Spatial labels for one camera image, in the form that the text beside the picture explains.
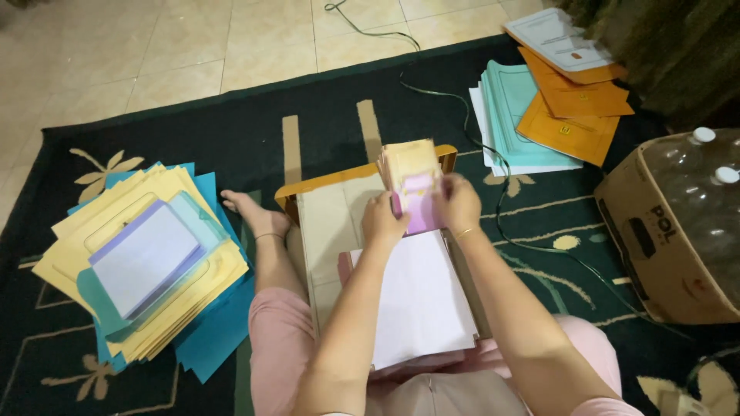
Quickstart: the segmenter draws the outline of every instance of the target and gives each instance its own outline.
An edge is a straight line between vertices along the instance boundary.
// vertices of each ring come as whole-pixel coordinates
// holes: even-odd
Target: hand
[[[411,215],[406,213],[400,219],[396,219],[391,211],[392,193],[385,191],[375,198],[370,198],[365,207],[363,216],[365,248],[381,246],[390,252],[406,232]]]
[[[456,173],[443,177],[442,192],[434,194],[434,205],[454,235],[480,228],[480,198],[467,179]]]

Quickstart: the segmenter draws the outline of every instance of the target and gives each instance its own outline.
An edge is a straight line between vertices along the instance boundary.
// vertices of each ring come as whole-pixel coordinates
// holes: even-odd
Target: dark green curtain
[[[740,96],[740,0],[559,0],[628,70],[643,108],[688,130]],[[630,15],[628,24],[617,15]],[[628,27],[617,42],[607,34]]]

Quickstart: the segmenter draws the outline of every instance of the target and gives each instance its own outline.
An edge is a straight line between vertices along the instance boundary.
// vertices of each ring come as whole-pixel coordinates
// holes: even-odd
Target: bottle cap
[[[740,181],[740,173],[731,167],[720,167],[714,171],[714,177],[723,184],[734,184]]]
[[[694,130],[693,136],[696,140],[702,143],[708,143],[714,140],[714,138],[716,137],[716,135],[714,134],[714,131],[706,127],[699,127],[698,129]]]

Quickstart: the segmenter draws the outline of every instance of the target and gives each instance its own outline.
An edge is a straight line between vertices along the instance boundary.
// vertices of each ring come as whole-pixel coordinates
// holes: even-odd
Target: bracelet
[[[280,239],[284,239],[284,238],[283,238],[283,236],[282,236],[282,235],[280,235],[280,234],[275,234],[274,232],[268,232],[268,233],[266,233],[266,234],[262,234],[262,235],[260,235],[259,237],[255,237],[255,241],[256,241],[256,240],[257,240],[258,238],[262,238],[262,237],[264,237],[265,235],[274,235],[274,236],[275,236],[275,237],[277,237],[277,238],[280,238]]]
[[[457,235],[455,235],[455,240],[458,240],[459,241],[462,237],[465,236],[465,234],[468,234],[470,231],[473,231],[473,230],[474,230],[474,228],[468,228],[465,231],[459,232]]]

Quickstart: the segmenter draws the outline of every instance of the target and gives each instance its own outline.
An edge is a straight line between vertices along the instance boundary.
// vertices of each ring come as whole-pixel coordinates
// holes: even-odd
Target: bare foot
[[[277,234],[284,238],[290,229],[290,219],[287,215],[260,207],[246,193],[224,190],[221,191],[221,196],[226,199],[223,205],[233,212],[239,212],[255,237]]]

